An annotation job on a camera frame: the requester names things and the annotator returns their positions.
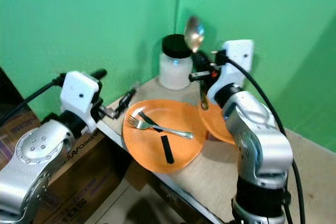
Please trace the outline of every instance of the white jar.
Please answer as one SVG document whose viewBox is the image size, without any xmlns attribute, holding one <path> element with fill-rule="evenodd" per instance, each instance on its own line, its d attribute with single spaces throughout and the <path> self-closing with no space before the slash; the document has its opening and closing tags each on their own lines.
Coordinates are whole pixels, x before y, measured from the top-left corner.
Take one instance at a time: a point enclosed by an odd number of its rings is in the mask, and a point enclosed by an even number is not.
<svg viewBox="0 0 336 224">
<path fill-rule="evenodd" d="M 189 74 L 193 68 L 191 50 L 182 34 L 164 37 L 160 55 L 160 84 L 169 90 L 181 90 L 190 83 Z"/>
</svg>

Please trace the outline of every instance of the white bracket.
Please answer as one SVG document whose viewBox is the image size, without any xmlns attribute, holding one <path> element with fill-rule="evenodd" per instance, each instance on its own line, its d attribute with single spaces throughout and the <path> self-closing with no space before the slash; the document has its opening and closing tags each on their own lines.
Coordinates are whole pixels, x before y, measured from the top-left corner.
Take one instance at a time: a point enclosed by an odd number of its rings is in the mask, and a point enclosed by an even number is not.
<svg viewBox="0 0 336 224">
<path fill-rule="evenodd" d="M 77 71 L 68 72 L 61 92 L 61 112 L 68 110 L 80 117 L 92 133 L 97 124 L 91 116 L 92 98 L 99 86 L 93 77 Z"/>
<path fill-rule="evenodd" d="M 254 43 L 250 39 L 229 40 L 225 42 L 222 49 L 226 50 L 226 56 L 238 63 L 247 72 L 251 71 Z M 216 93 L 224 86 L 234 83 L 240 87 L 244 84 L 245 76 L 233 65 L 227 63 L 221 66 L 221 72 L 218 80 L 210 87 L 208 99 L 213 104 Z"/>
</svg>

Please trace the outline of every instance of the black cable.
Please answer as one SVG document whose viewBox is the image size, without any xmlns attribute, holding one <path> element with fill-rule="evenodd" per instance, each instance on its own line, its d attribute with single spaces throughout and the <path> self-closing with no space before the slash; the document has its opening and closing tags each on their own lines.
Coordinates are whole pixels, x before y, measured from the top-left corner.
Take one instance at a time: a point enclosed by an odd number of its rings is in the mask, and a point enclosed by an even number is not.
<svg viewBox="0 0 336 224">
<path fill-rule="evenodd" d="M 40 94 L 44 93 L 48 89 L 50 89 L 52 86 L 60 86 L 62 87 L 63 82 L 65 78 L 65 73 L 61 73 L 59 77 L 52 80 L 50 83 L 44 85 L 42 88 L 28 96 L 23 102 L 21 102 L 15 109 L 4 115 L 2 118 L 0 118 L 0 127 L 8 120 L 10 119 L 16 112 L 18 112 L 20 109 L 22 109 L 25 105 L 27 105 L 28 102 L 38 97 Z"/>
<path fill-rule="evenodd" d="M 39 90 L 37 90 L 35 93 L 33 93 L 32 95 L 28 96 L 25 100 L 23 100 L 22 103 L 20 103 L 15 109 L 13 109 L 12 111 L 10 111 L 9 113 L 7 113 L 6 115 L 4 115 L 1 119 L 0 119 L 0 127 L 8 120 L 10 119 L 16 112 L 18 112 L 20 109 L 22 109 L 28 102 L 30 102 L 32 99 L 36 98 L 37 96 L 39 96 L 40 94 L 42 94 L 43 92 L 47 91 L 48 89 L 50 89 L 52 86 L 54 86 L 53 82 L 48 83 L 47 85 L 43 86 L 42 88 L 40 88 Z"/>
<path fill-rule="evenodd" d="M 284 136 L 286 136 L 285 128 L 283 127 L 283 124 L 282 124 L 282 122 L 280 120 L 280 117 L 279 117 L 278 113 L 276 112 L 275 108 L 273 107 L 273 105 L 271 104 L 271 102 L 269 101 L 269 99 L 267 98 L 266 94 L 263 92 L 263 90 L 259 86 L 259 84 L 253 79 L 253 77 L 247 71 L 245 71 L 244 68 L 242 68 L 240 65 L 238 65 L 233 60 L 229 59 L 227 56 L 225 56 L 225 62 L 230 63 L 231 65 L 233 65 L 234 67 L 236 67 L 240 72 L 242 72 L 246 76 L 246 78 L 253 84 L 253 86 L 258 90 L 259 94 L 261 95 L 261 97 L 266 102 L 267 107 L 269 108 L 269 110 L 273 114 L 273 116 L 274 116 L 274 118 L 275 118 L 275 120 L 276 120 L 276 122 L 278 124 L 280 132 Z M 295 162 L 294 159 L 293 159 L 292 167 L 293 167 L 295 181 L 296 181 L 296 186 L 297 186 L 297 190 L 298 190 L 299 210 L 300 210 L 300 223 L 301 224 L 305 224 L 306 223 L 306 218 L 305 218 L 305 213 L 304 213 L 304 202 L 303 202 L 302 184 L 301 184 L 299 170 L 298 170 L 298 167 L 297 167 L 296 162 Z M 287 185 L 288 185 L 288 183 L 286 181 L 286 185 L 285 185 L 285 190 L 286 191 L 287 191 Z M 291 218 L 291 215 L 290 215 L 290 210 L 289 210 L 288 204 L 284 204 L 284 208 L 285 208 L 285 213 L 286 213 L 287 221 L 288 221 L 289 224 L 292 224 L 293 221 L 292 221 L 292 218 Z"/>
</svg>

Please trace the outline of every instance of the spoon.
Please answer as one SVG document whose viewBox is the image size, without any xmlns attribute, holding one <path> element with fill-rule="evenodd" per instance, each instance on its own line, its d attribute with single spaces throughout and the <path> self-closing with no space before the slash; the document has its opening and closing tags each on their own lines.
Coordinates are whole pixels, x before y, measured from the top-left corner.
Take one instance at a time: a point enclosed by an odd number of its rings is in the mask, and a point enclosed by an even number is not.
<svg viewBox="0 0 336 224">
<path fill-rule="evenodd" d="M 204 26 L 198 20 L 197 17 L 192 16 L 189 18 L 187 25 L 184 28 L 184 41 L 193 53 L 196 53 L 200 48 L 202 41 L 204 39 Z M 202 110 L 207 110 L 209 108 L 208 102 L 206 100 L 206 92 L 203 90 L 203 81 L 200 82 L 199 90 L 201 95 L 201 106 Z"/>
<path fill-rule="evenodd" d="M 204 39 L 204 26 L 197 17 L 189 18 L 184 28 L 184 41 L 189 49 L 196 53 Z"/>
</svg>

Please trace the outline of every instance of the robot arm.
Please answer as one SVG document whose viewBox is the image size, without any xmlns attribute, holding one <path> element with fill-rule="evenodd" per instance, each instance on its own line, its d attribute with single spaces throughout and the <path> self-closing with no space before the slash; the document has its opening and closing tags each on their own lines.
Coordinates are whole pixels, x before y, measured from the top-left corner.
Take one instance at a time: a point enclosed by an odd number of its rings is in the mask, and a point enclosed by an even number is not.
<svg viewBox="0 0 336 224">
<path fill-rule="evenodd" d="M 62 91 L 62 114 L 23 135 L 9 163 L 0 171 L 0 223 L 29 223 L 47 191 L 52 175 L 60 169 L 76 139 L 92 133 L 102 118 L 103 100 L 99 97 L 106 75 L 72 71 L 66 74 Z M 128 106 L 135 89 L 126 94 L 113 118 Z"/>
<path fill-rule="evenodd" d="M 225 64 L 224 57 L 251 69 L 253 43 L 233 40 L 216 52 L 216 64 L 206 55 L 193 56 L 197 73 L 208 99 L 222 108 L 226 127 L 238 148 L 237 194 L 232 200 L 236 223 L 285 223 L 282 205 L 290 199 L 284 188 L 293 153 L 287 138 L 276 128 L 270 110 L 248 91 L 243 91 L 243 74 Z"/>
</svg>

